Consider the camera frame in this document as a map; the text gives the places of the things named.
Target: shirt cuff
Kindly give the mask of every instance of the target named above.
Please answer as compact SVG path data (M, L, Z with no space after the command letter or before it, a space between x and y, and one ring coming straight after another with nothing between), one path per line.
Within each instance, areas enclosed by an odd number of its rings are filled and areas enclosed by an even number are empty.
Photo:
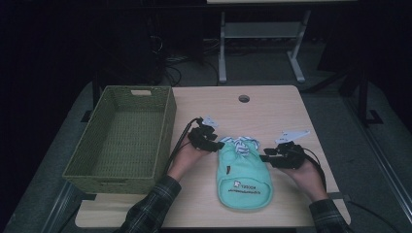
M173 202L181 190L182 187L175 179L164 176L155 185L153 192L160 198Z

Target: mint green bag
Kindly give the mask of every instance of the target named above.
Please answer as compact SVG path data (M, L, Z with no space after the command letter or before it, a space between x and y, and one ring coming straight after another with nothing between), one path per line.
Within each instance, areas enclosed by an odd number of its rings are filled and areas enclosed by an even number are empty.
M233 209L257 209L272 200L273 186L266 164L259 158L257 140L223 138L217 172L218 195Z

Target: green woven basket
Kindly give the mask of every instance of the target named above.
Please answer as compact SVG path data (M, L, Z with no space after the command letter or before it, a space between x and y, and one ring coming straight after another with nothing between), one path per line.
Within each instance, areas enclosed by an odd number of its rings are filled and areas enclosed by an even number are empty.
M170 154L171 87L107 86L63 178L87 193L146 194Z

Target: wooden table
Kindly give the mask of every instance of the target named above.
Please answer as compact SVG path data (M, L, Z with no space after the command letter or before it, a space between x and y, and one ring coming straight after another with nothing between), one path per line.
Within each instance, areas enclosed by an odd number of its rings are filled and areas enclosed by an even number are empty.
M219 139L250 136L264 148L274 142L283 130L310 130L297 144L314 152L326 173L327 192L339 192L327 164L312 122L299 92L294 86L214 86L174 87L177 113L172 149L186 125L195 117L210 115L220 126ZM249 103L241 103L248 95ZM303 227L312 226L310 201L285 174L269 164L274 194L271 203L259 210L237 211L224 206L217 194L218 155L203 157L181 180L182 191L173 203L163 227ZM142 195L97 194L94 201L84 200L76 217L79 227L119 227L127 211ZM339 211L350 222L342 199L334 200Z

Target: dark background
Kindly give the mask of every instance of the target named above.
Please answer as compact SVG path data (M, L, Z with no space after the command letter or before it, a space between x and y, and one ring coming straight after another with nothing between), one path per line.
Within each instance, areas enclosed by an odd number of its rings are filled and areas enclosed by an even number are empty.
M87 83L98 77L102 86L157 84L164 64L151 52L150 35L199 62L201 39L219 37L219 12L163 12L148 20L152 13L101 6L95 0L0 0L0 229ZM360 1L338 15L319 9L305 40L327 40L320 69L338 72L356 64L412 130L410 9L395 0Z

